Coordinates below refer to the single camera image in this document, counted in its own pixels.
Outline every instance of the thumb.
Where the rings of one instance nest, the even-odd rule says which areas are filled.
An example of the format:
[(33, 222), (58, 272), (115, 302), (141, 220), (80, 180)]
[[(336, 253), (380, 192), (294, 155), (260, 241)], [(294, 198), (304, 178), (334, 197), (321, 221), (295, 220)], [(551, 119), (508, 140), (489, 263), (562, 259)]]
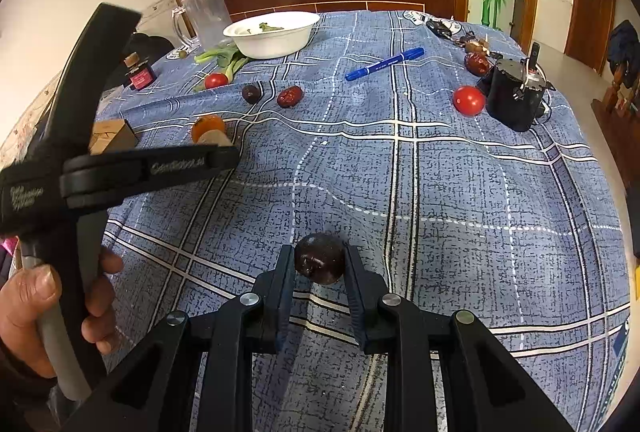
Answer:
[(0, 339), (17, 358), (45, 378), (55, 372), (36, 320), (60, 298), (62, 284), (50, 265), (21, 269), (0, 290)]

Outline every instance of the small ink bottle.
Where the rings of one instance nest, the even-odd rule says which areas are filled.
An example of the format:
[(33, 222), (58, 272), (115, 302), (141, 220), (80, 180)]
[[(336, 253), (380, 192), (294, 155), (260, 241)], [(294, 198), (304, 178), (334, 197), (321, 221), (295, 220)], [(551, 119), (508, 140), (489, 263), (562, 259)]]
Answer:
[(147, 87), (156, 79), (156, 74), (153, 68), (149, 66), (148, 59), (140, 61), (138, 53), (129, 55), (124, 59), (124, 64), (129, 68), (127, 76), (131, 80), (131, 89), (133, 91), (140, 91), (140, 89)]

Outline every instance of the pitcher handle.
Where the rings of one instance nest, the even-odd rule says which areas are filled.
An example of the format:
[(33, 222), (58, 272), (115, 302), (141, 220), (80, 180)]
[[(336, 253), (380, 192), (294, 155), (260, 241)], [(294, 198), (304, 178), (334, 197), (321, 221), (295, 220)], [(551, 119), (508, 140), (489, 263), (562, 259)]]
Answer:
[(186, 10), (184, 9), (184, 6), (178, 6), (177, 8), (174, 8), (171, 11), (171, 17), (174, 22), (174, 32), (176, 37), (178, 37), (181, 43), (183, 43), (187, 48), (191, 49), (191, 48), (195, 48), (199, 44), (198, 38), (197, 37), (190, 38), (184, 35), (182, 30), (180, 29), (180, 25), (178, 24), (178, 19), (180, 18), (180, 15), (185, 13), (185, 11)]

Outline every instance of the transparent measuring cup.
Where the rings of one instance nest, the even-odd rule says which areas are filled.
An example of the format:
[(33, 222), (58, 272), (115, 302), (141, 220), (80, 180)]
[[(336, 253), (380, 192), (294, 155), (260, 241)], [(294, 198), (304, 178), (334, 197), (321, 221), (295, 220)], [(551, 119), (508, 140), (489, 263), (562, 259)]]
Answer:
[[(183, 34), (178, 25), (178, 18), (186, 13), (196, 37), (190, 38)], [(172, 11), (175, 35), (188, 48), (201, 46), (203, 50), (210, 50), (216, 46), (231, 41), (223, 35), (226, 27), (231, 25), (231, 18), (226, 9), (225, 0), (182, 0), (182, 6)]]

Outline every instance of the small cardboard box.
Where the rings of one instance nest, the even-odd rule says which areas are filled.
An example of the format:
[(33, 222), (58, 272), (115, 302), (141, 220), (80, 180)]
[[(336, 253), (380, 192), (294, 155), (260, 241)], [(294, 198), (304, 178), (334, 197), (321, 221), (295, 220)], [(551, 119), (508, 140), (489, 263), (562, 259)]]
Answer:
[(128, 151), (138, 143), (127, 120), (104, 120), (94, 123), (94, 131), (89, 142), (90, 154)]

